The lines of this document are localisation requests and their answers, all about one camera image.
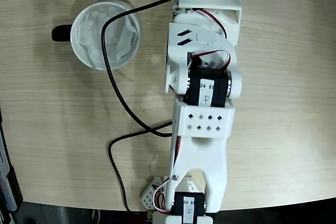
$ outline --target square hole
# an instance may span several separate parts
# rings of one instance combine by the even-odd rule
[[[184,36],[184,35],[187,35],[189,33],[191,33],[191,31],[187,29],[186,31],[183,31],[183,32],[179,33],[178,36]]]
[[[185,39],[184,41],[181,41],[179,43],[177,43],[179,46],[184,46],[185,44],[188,44],[189,42],[191,42],[192,40],[191,39]]]

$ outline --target cup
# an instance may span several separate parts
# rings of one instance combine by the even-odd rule
[[[51,37],[53,41],[57,42],[70,42],[72,49],[77,56],[77,58],[84,63],[86,66],[97,69],[97,70],[106,70],[105,62],[103,60],[102,52],[99,59],[100,60],[92,60],[86,47],[81,44],[78,40],[79,32],[78,27],[82,24],[84,19],[87,17],[88,14],[92,13],[94,10],[96,10],[99,7],[114,7],[118,8],[120,12],[124,12],[126,10],[130,10],[133,7],[123,1],[120,0],[110,0],[110,1],[103,1],[98,2],[93,5],[90,5],[86,7],[84,10],[82,10],[77,17],[75,18],[75,21],[73,21],[72,25],[61,25],[54,27],[51,32]],[[136,13],[128,15],[129,21],[131,25],[135,28],[136,32],[138,33],[130,51],[125,54],[120,59],[117,59],[115,61],[110,60],[109,56],[109,62],[110,62],[110,68],[118,69],[125,64],[127,64],[137,53],[140,46],[140,37],[141,37],[141,23],[138,15]]]

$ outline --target floor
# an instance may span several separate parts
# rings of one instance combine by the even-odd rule
[[[336,198],[291,206],[249,210],[221,211],[214,224],[321,224],[336,223]],[[17,224],[96,224],[98,211],[47,206],[23,202],[15,215]],[[122,211],[100,211],[100,224],[150,223],[145,212],[128,215]]]

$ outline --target robotic arm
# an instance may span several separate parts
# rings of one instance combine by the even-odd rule
[[[230,137],[241,75],[234,46],[242,8],[238,0],[179,0],[169,24],[165,90],[175,92],[165,209],[154,224],[212,223],[205,213],[222,205]],[[205,194],[183,185],[192,169],[203,172]]]

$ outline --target cup handle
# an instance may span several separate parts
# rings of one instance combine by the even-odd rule
[[[56,26],[51,31],[51,38],[57,42],[70,42],[70,32],[72,25]]]

